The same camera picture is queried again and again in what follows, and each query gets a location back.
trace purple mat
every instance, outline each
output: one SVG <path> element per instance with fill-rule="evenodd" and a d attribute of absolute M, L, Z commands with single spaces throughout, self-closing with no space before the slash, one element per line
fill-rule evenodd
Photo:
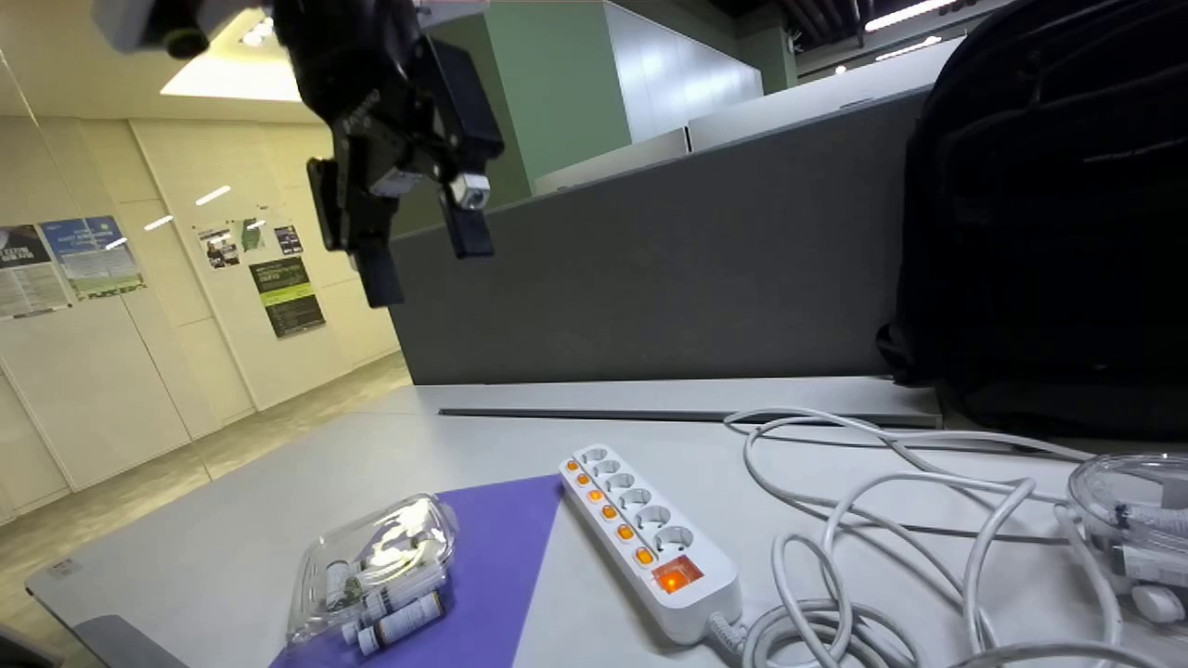
<path fill-rule="evenodd" d="M 442 623 L 360 660 L 339 629 L 286 644 L 274 668 L 505 668 L 516 660 L 541 572 L 562 478 L 519 478 L 437 495 L 457 517 L 454 607 Z"/>

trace floor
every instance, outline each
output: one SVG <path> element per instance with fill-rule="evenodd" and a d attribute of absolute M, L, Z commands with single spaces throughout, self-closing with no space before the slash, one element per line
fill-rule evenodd
<path fill-rule="evenodd" d="M 407 384 L 402 360 L 360 368 L 291 405 L 267 409 L 171 455 L 0 527 L 0 627 L 67 668 L 100 664 L 25 592 L 25 580 L 35 572 L 254 464 L 262 451 L 282 449 L 328 419 L 348 414 L 358 405 L 366 405 L 392 384 Z"/>

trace power strip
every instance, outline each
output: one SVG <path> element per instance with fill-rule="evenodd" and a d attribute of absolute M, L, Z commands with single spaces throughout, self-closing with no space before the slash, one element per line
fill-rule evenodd
<path fill-rule="evenodd" d="M 735 565 L 622 455 L 584 449 L 562 464 L 562 478 L 670 642 L 693 644 L 713 615 L 741 615 Z"/>

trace black backpack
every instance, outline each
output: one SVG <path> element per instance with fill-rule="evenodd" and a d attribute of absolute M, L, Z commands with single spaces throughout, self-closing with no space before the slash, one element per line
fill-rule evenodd
<path fill-rule="evenodd" d="M 880 346 L 989 425 L 1188 434 L 1188 0 L 1016 0 L 967 37 Z"/>

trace gray table surface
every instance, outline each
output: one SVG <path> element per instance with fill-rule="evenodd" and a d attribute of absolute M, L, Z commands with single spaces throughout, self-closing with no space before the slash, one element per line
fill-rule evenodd
<path fill-rule="evenodd" d="M 558 470 L 584 445 L 613 445 L 653 486 L 709 532 L 741 572 L 745 621 L 777 606 L 769 545 L 777 535 L 822 535 L 816 518 L 777 504 L 741 470 L 741 445 L 709 424 L 595 424 L 595 419 L 442 419 L 437 409 L 780 409 L 928 410 L 931 399 L 870 378 L 814 381 L 601 381 L 601 384 L 448 384 L 392 391 L 328 424 L 274 455 L 183 497 L 147 518 L 100 538 L 31 580 L 31 592 L 82 634 L 109 664 L 257 668 L 286 642 L 286 611 L 302 548 L 364 513 L 424 491 L 457 491 Z M 1033 475 L 1061 491 L 1068 467 L 1033 455 L 934 451 L 971 475 Z M 780 481 L 843 497 L 870 475 L 901 470 L 884 449 L 771 445 L 761 451 Z M 975 527 L 979 513 L 923 486 L 871 497 L 901 518 Z M 1016 527 L 1051 532 L 1051 508 Z M 963 572 L 970 540 L 928 538 Z M 802 561 L 802 587 L 822 589 Z M 907 623 L 923 664 L 967 654 L 963 621 L 917 580 L 843 540 L 843 580 L 856 602 Z M 997 545 L 989 607 L 1001 639 L 1099 639 L 1090 592 L 1067 548 Z M 1127 623 L 1125 639 L 1166 664 L 1186 664 L 1188 634 Z M 551 664 L 719 664 L 709 648 L 665 648 L 630 607 L 608 561 L 562 508 L 537 589 L 519 639 L 519 668 Z"/>

